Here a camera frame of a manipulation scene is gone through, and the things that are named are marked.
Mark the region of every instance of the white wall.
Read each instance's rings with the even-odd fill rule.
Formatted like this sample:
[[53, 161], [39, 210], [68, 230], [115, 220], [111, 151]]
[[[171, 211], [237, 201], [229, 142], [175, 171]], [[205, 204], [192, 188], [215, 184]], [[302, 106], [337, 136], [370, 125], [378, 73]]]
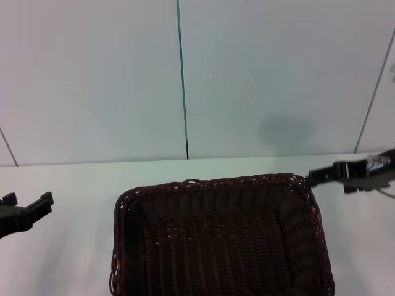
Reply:
[[353, 152], [388, 0], [180, 0], [191, 158]]
[[2, 136], [0, 135], [0, 167], [14, 166], [15, 163], [11, 157], [11, 154], [4, 142]]
[[186, 158], [175, 0], [1, 1], [0, 40], [20, 165]]
[[395, 147], [395, 46], [391, 46], [358, 151], [385, 151]]

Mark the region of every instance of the brown wicker basket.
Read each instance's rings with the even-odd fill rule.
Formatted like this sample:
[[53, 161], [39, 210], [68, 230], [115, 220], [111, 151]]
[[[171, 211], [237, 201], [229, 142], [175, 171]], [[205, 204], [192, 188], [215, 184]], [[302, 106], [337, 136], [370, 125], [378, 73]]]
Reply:
[[187, 180], [115, 206], [112, 295], [322, 295], [335, 285], [303, 177]]

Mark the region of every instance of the white table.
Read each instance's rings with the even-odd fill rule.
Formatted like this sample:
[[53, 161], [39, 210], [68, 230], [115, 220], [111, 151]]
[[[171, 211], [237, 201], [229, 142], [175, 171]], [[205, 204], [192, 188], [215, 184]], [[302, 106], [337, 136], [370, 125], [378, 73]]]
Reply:
[[[0, 168], [0, 195], [26, 206], [52, 191], [53, 212], [0, 240], [0, 295], [110, 295], [114, 205], [137, 186], [184, 179], [292, 172], [365, 157], [319, 155]], [[314, 189], [322, 211], [336, 295], [395, 295], [395, 200], [377, 192]]]

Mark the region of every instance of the black clamp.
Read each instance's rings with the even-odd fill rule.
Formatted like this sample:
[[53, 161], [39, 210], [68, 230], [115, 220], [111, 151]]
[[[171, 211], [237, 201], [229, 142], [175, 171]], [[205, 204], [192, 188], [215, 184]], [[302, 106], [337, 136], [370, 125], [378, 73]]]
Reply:
[[54, 204], [52, 193], [47, 192], [39, 200], [26, 208], [17, 207], [15, 193], [0, 199], [0, 239], [15, 232], [24, 232], [33, 227], [33, 223], [52, 212]]
[[390, 187], [395, 180], [395, 149], [355, 162], [335, 162], [332, 166], [309, 171], [307, 182], [314, 187], [337, 181], [344, 193], [371, 191]]

